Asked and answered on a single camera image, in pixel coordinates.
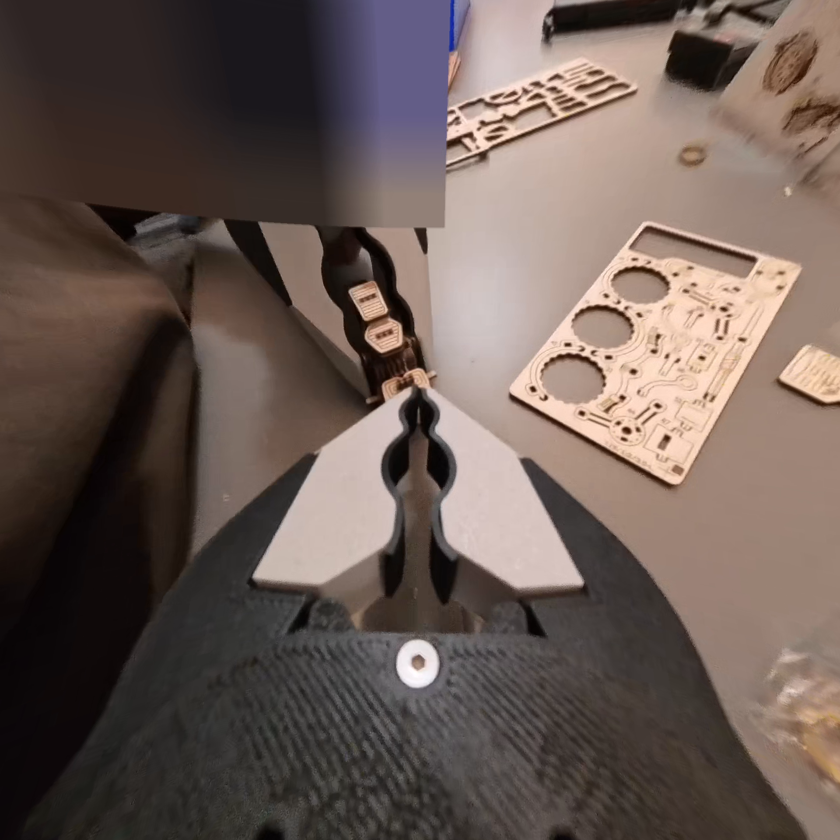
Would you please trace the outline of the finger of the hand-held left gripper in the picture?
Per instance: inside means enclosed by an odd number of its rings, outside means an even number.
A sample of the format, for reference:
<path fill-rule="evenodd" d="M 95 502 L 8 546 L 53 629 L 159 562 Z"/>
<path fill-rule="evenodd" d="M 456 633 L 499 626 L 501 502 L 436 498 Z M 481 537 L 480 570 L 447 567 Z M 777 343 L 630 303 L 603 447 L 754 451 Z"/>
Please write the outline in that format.
<path fill-rule="evenodd" d="M 360 356 L 347 339 L 341 309 L 323 284 L 323 247 L 317 229 L 299 224 L 259 226 L 288 290 L 292 314 L 342 378 L 368 397 Z"/>
<path fill-rule="evenodd" d="M 425 227 L 359 228 L 360 246 L 371 262 L 390 319 L 402 325 L 402 345 L 377 353 L 366 343 L 362 354 L 369 380 L 389 380 L 414 369 L 434 369 L 432 290 Z"/>

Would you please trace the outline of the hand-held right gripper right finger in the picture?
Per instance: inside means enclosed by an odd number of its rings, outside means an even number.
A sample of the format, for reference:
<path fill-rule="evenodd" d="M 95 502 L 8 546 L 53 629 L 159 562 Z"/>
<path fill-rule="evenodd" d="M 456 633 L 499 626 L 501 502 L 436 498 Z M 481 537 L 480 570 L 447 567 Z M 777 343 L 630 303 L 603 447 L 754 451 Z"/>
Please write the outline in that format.
<path fill-rule="evenodd" d="M 438 600 L 486 617 L 498 603 L 582 592 L 518 453 L 431 388 L 420 391 L 420 423 L 438 488 L 429 561 Z"/>

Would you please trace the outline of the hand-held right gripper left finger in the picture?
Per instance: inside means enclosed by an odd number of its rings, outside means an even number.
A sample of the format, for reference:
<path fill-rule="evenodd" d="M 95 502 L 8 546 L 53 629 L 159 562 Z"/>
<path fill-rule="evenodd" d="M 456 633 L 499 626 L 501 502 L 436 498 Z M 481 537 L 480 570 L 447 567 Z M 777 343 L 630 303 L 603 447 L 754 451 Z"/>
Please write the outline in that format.
<path fill-rule="evenodd" d="M 404 391 L 324 445 L 261 556 L 259 589 L 310 595 L 350 613 L 393 596 L 405 569 L 406 510 L 419 390 Z"/>

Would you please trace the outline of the wooden puzzle model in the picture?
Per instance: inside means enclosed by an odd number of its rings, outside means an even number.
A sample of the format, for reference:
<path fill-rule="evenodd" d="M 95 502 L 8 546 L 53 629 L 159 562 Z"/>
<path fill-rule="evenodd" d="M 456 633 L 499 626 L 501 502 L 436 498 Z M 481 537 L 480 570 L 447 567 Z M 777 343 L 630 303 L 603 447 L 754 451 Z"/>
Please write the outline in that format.
<path fill-rule="evenodd" d="M 419 339 L 393 317 L 378 284 L 357 283 L 349 289 L 349 298 L 361 320 L 358 354 L 371 392 L 366 404 L 378 406 L 406 389 L 430 387 L 438 374 L 426 367 Z"/>

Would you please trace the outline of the person's tan shirt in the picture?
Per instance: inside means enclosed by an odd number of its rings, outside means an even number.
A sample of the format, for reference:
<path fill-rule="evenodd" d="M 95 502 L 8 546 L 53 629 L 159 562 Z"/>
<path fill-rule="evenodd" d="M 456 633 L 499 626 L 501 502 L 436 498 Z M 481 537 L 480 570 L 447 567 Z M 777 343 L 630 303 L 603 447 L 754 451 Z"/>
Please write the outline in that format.
<path fill-rule="evenodd" d="M 2 838 L 87 740 L 186 564 L 190 274 L 86 205 L 2 195 Z"/>

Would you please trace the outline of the wooden sheet with round holes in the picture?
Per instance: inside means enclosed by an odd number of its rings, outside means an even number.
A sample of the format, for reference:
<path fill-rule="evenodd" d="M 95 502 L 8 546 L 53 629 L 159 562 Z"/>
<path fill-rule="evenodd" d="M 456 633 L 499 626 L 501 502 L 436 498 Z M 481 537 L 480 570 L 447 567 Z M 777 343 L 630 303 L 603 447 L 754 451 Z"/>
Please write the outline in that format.
<path fill-rule="evenodd" d="M 786 259 L 646 222 L 509 394 L 677 487 L 801 271 Z"/>

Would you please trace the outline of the black power adapter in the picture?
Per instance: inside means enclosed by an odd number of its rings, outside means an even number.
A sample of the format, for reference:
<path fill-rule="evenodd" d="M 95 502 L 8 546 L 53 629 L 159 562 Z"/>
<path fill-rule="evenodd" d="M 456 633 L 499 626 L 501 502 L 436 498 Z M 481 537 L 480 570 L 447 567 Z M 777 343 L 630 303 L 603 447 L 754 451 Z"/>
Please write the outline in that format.
<path fill-rule="evenodd" d="M 544 15 L 541 41 L 556 35 L 668 22 L 680 1 L 556 1 Z"/>

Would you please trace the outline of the small wooden parts sheet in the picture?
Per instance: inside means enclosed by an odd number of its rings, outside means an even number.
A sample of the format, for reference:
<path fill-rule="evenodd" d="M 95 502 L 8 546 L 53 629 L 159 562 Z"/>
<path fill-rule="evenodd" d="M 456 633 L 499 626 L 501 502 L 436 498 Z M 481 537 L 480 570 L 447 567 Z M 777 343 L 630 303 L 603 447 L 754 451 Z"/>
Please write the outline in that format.
<path fill-rule="evenodd" d="M 814 403 L 838 405 L 839 357 L 815 344 L 805 344 L 784 367 L 777 382 Z"/>

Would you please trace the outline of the clear plastic bag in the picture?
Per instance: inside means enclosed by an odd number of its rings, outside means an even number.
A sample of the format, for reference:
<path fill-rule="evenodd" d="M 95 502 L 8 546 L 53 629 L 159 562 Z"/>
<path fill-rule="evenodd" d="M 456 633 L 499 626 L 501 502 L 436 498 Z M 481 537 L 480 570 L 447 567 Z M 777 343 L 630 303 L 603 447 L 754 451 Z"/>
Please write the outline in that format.
<path fill-rule="evenodd" d="M 764 736 L 836 791 L 839 785 L 838 660 L 782 649 L 763 678 L 755 711 Z"/>

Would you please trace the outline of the black box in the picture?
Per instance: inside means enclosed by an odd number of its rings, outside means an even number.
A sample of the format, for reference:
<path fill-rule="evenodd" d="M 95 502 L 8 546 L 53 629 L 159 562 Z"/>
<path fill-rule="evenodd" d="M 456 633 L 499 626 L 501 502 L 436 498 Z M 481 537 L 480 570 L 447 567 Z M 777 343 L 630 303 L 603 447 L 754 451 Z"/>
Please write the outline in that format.
<path fill-rule="evenodd" d="M 720 91 L 737 75 L 763 35 L 727 29 L 678 28 L 668 44 L 664 75 L 700 91 Z"/>

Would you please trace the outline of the printed instruction sheet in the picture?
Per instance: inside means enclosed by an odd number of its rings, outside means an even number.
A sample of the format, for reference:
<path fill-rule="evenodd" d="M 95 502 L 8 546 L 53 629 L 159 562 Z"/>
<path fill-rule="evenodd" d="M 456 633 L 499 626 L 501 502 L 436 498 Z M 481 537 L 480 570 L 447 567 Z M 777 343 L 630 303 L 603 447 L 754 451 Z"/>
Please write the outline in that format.
<path fill-rule="evenodd" d="M 713 114 L 838 203 L 839 2 L 791 2 Z"/>

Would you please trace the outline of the wooden cut-out frame sheet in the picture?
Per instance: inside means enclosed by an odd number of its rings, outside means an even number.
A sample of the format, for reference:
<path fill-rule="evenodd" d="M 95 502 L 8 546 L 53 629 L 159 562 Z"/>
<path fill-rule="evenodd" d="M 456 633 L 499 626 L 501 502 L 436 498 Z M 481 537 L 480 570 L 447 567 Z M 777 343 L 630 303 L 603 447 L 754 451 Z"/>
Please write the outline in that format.
<path fill-rule="evenodd" d="M 630 80 L 578 58 L 466 99 L 448 108 L 446 171 L 636 92 Z"/>

